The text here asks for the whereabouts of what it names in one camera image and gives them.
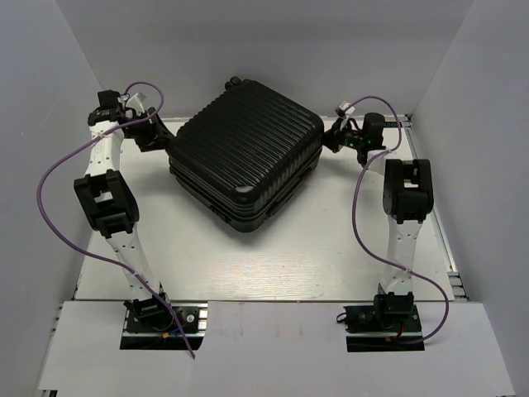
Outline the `black hard-shell suitcase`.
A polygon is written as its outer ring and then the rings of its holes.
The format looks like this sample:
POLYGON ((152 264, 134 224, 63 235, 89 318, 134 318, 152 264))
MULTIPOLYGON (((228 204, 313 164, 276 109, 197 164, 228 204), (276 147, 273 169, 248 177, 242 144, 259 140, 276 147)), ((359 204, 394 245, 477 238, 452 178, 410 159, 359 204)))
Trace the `black hard-shell suitcase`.
POLYGON ((169 170, 223 222, 253 232, 315 170, 323 133, 316 113, 256 80, 234 76, 169 142, 169 170))

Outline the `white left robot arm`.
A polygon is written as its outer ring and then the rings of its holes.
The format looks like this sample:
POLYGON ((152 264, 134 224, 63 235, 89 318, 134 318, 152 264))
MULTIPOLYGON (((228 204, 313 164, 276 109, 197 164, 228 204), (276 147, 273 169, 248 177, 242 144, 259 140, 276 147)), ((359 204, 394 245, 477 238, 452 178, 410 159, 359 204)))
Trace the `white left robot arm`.
POLYGON ((112 248, 121 263, 131 301, 169 297, 150 268, 138 234, 140 211, 121 173, 122 143, 132 139, 142 150, 159 150, 171 137, 143 93, 98 93, 99 107, 88 116, 90 149, 84 176, 74 181, 74 192, 90 227, 112 248))

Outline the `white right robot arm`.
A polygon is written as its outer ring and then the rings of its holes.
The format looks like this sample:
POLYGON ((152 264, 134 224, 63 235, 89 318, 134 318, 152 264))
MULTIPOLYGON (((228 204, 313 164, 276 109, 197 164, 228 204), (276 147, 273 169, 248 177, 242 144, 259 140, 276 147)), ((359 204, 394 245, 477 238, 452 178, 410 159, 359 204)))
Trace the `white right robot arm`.
POLYGON ((412 311, 412 273, 418 234, 434 204, 429 160, 403 160, 384 144, 385 117, 376 112, 365 115, 363 125, 343 110, 325 132, 323 145, 337 153, 343 148, 356 151, 362 171, 353 193, 351 221, 360 246, 373 259, 386 265, 374 296, 373 318, 382 329, 401 323, 412 311), (375 255, 361 241, 356 221, 360 187, 367 172, 384 177, 382 207, 388 219, 386 257, 375 255))

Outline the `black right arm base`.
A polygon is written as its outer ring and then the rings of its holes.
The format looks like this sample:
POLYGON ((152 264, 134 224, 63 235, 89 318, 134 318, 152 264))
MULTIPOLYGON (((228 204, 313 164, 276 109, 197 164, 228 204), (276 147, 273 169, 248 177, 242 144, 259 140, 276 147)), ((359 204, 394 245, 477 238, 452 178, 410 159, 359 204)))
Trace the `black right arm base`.
POLYGON ((345 326, 348 352, 420 352, 424 342, 407 343, 422 338, 422 323, 417 306, 406 316, 378 319, 373 305, 345 306, 336 316, 345 326))

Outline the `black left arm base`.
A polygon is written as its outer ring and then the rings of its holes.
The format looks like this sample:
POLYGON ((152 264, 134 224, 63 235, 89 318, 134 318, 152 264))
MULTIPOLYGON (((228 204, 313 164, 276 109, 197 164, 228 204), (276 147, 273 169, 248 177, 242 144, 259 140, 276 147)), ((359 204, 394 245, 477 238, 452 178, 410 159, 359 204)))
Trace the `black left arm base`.
MULTIPOLYGON (((187 351, 188 346, 171 314, 159 302, 136 306, 126 301, 119 348, 122 351, 187 351)), ((203 343, 207 327, 207 304, 176 304, 177 315, 193 351, 203 343)))

